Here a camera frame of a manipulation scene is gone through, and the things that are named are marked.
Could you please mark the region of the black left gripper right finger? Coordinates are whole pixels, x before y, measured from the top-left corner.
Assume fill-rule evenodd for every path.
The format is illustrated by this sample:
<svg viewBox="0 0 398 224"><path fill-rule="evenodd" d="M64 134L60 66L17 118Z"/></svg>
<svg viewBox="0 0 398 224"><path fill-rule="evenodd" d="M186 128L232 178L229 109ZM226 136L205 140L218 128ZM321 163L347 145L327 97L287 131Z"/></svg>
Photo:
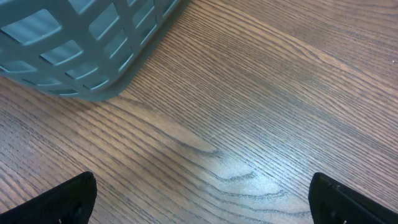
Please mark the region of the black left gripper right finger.
<svg viewBox="0 0 398 224"><path fill-rule="evenodd" d="M397 224L397 213L321 173L308 192L314 224Z"/></svg>

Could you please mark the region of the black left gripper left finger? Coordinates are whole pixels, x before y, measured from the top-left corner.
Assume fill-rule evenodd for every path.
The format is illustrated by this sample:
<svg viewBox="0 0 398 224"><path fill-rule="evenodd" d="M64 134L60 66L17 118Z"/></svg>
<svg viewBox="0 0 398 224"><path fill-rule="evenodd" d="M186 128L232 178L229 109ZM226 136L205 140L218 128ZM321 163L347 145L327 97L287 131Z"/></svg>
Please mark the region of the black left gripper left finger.
<svg viewBox="0 0 398 224"><path fill-rule="evenodd" d="M97 196L92 172L76 177L1 214L1 224L88 224Z"/></svg>

